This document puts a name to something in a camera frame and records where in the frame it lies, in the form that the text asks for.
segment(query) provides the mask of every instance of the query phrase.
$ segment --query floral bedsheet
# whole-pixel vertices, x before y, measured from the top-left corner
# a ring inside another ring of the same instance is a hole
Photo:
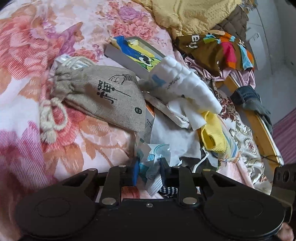
[[[129,0],[16,0],[0,12],[0,240],[20,236],[13,220],[25,195],[90,167],[100,172],[133,156],[134,133],[66,106],[69,117],[54,144],[40,142],[39,102],[48,99],[48,72],[61,54],[120,66],[103,55],[110,36],[138,36],[173,55],[171,38]],[[54,109],[57,123],[63,121]],[[123,196],[148,197],[136,188]]]

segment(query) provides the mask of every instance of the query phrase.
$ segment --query yellow cloth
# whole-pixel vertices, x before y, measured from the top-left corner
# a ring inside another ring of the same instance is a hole
[[[206,121],[200,132],[205,148],[216,153],[226,152],[226,138],[218,116],[209,111],[203,112],[201,115]]]
[[[220,23],[242,0],[133,0],[154,14],[172,37],[201,34]]]

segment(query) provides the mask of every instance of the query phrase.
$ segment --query person's hand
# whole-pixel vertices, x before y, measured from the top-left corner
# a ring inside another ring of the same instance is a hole
[[[277,236],[282,241],[294,241],[293,230],[287,223],[282,224],[281,229],[279,230]]]

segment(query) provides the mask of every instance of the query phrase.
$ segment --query pink carpet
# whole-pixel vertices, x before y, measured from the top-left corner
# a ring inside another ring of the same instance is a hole
[[[296,163],[296,109],[275,124],[272,137],[285,164]]]

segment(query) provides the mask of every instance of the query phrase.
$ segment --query rope tassel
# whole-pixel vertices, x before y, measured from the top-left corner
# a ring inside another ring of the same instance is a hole
[[[60,125],[57,125],[54,121],[54,117],[52,114],[52,107],[54,106],[60,108],[64,115],[64,121]],[[55,143],[57,140],[56,131],[64,129],[68,123],[68,114],[65,110],[65,107],[57,97],[54,97],[51,100],[43,100],[40,104],[39,112],[41,141],[46,142],[48,144]]]

